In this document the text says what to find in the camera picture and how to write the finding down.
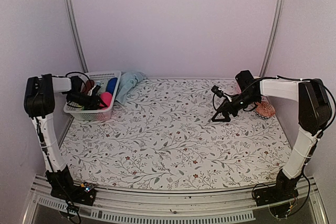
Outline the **pink towel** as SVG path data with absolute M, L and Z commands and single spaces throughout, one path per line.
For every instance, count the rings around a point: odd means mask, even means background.
M 112 101 L 112 94 L 109 92 L 104 92 L 100 94 L 100 104 L 99 109 L 107 109 Z

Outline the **light blue towel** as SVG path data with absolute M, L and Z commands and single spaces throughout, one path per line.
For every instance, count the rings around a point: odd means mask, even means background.
M 127 95 L 131 89 L 145 79 L 146 75 L 142 72 L 125 72 L 122 74 L 115 100 L 121 105 L 125 105 Z

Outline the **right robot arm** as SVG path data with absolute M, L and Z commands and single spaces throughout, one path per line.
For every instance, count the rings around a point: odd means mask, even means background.
M 303 176 L 304 167 L 312 157 L 317 142 L 335 120 L 335 98 L 321 79 L 294 79 L 282 76 L 254 78 L 250 71 L 243 70 L 235 80 L 240 93 L 230 95 L 218 86 L 211 91 L 223 98 L 215 109 L 212 122 L 230 122 L 240 110 L 250 104 L 261 102 L 262 97 L 276 97 L 298 103 L 299 131 L 290 157 L 279 171 L 271 196 L 276 201 L 284 200 L 291 194 L 297 181 Z

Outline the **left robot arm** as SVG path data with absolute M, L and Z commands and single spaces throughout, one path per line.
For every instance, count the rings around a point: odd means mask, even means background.
M 55 94 L 65 94 L 67 102 L 85 108 L 99 108 L 102 101 L 97 95 L 88 94 L 91 88 L 93 81 L 86 74 L 76 71 L 65 76 L 43 74 L 30 77 L 26 83 L 24 109 L 39 139 L 48 182 L 67 200 L 77 197 L 78 188 L 89 193 L 94 186 L 85 182 L 74 185 L 68 165 L 61 155 L 54 128 Z

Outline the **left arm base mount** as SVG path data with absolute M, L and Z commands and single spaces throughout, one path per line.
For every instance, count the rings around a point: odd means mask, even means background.
M 93 206 L 96 198 L 96 189 L 94 184 L 84 182 L 80 185 L 70 186 L 52 186 L 51 196 L 65 201 L 78 203 L 87 206 Z

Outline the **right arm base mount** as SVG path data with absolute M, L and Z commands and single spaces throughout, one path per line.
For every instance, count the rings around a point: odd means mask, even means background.
M 296 188 L 289 192 L 280 192 L 276 189 L 276 186 L 266 186 L 254 188 L 251 195 L 257 206 L 264 206 L 294 199 L 299 196 L 299 193 Z

